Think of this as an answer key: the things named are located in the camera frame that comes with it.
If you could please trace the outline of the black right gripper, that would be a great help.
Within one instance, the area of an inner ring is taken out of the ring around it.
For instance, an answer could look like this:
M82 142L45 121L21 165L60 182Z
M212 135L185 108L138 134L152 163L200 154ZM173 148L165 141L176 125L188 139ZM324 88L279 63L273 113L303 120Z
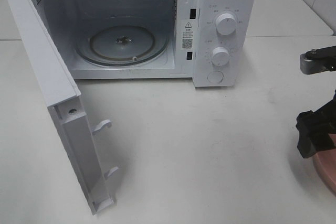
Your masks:
M297 149L303 158L314 154L314 147L324 145L326 149L334 148L327 134L335 134L335 94L332 100L316 111L302 112L297 117L296 128L299 132Z

